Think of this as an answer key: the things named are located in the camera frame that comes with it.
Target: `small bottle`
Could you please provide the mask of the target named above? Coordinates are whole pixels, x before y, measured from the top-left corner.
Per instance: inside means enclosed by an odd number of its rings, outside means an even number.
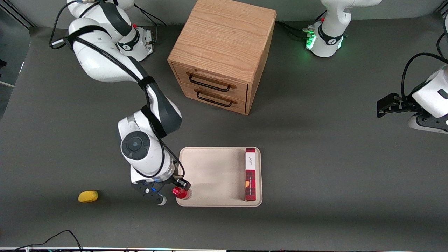
[[[191,190],[185,190],[180,187],[173,188],[172,192],[178,199],[187,200],[191,198]]]

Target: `drawer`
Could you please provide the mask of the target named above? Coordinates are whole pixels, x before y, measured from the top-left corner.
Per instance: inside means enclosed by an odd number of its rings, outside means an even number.
[[[217,77],[201,70],[184,67],[173,63],[174,70],[180,82],[193,87],[205,89],[209,94],[234,97],[238,100],[246,100],[247,84]]]
[[[193,100],[198,100],[222,109],[228,109],[240,114],[245,114],[246,102],[234,98],[219,96],[215,93],[201,91],[200,89],[184,84],[182,86],[185,96]]]

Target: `yellow sponge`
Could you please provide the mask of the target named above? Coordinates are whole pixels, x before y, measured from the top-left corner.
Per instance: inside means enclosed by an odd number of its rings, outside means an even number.
[[[92,202],[98,199],[97,191],[83,191],[78,196],[78,201],[82,203]]]

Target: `wooden drawer cabinet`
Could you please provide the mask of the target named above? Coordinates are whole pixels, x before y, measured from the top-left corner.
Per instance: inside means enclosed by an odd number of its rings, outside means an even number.
[[[248,115],[275,19],[258,6],[198,0],[168,57],[185,96]]]

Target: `wooden cabinet top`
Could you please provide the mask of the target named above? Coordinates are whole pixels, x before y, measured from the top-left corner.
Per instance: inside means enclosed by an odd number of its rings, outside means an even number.
[[[252,83],[276,11],[231,0],[198,0],[169,61]]]

